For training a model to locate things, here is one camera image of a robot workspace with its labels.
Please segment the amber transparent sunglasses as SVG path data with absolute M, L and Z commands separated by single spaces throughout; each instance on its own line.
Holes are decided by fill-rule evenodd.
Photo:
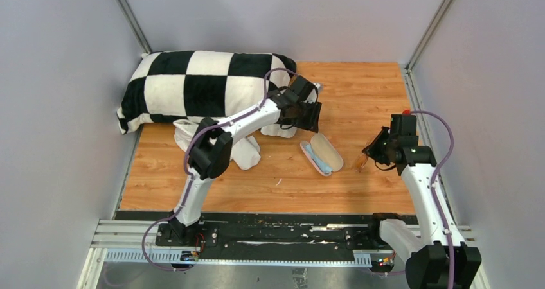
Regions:
M 354 160 L 352 164 L 353 171 L 360 173 L 364 169 L 369 159 L 367 150 L 369 145 L 372 144 L 372 142 L 373 142 L 373 139 L 369 139 L 364 145 L 364 148 L 361 150 L 360 154 L 357 156 L 356 160 Z

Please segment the pink glasses case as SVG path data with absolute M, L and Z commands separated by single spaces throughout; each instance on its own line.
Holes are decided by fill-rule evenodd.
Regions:
M 325 163 L 329 165 L 332 169 L 332 173 L 338 172 L 341 170 L 344 166 L 343 158 L 341 157 L 340 153 L 334 148 L 332 143 L 326 138 L 326 136 L 322 133 L 316 133 L 311 138 L 310 141 L 301 141 L 299 143 L 299 147 L 301 148 L 301 151 L 305 155 L 305 157 L 309 160 L 309 158 L 306 155 L 306 151 L 304 149 L 304 146 L 310 144 L 314 153 Z M 312 162 L 309 160 L 311 165 L 317 170 L 317 168 L 312 164 Z M 328 177 L 330 175 L 323 175 L 320 173 L 320 171 L 317 170 L 319 174 L 322 176 Z

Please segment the light blue cleaning cloth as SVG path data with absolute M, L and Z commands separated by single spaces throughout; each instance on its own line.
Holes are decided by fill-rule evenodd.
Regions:
M 332 173 L 331 167 L 324 161 L 322 161 L 313 151 L 310 144 L 306 144 L 304 146 L 304 149 L 306 151 L 306 155 L 309 158 L 309 160 L 312 162 L 312 164 L 317 168 L 320 173 L 323 175 L 330 175 Z

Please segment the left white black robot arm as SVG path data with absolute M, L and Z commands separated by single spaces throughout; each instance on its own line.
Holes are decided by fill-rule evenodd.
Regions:
M 186 184 L 180 200 L 167 221 L 172 238 L 182 246 L 197 237 L 194 224 L 216 178 L 228 168 L 233 146 L 254 131 L 273 124 L 318 132 L 323 90 L 302 76 L 293 76 L 288 86 L 265 92 L 255 105 L 219 120 L 204 118 L 190 141 L 184 156 Z

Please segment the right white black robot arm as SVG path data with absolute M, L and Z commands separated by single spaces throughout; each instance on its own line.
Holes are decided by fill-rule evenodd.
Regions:
M 376 249 L 389 245 L 395 251 L 410 288 L 473 288 L 481 253 L 468 245 L 449 212 L 438 179 L 448 157 L 437 161 L 431 147 L 420 145 L 418 114 L 392 115 L 390 125 L 362 153 L 396 169 L 411 195 L 420 234 L 395 213 L 375 213 L 367 240 Z

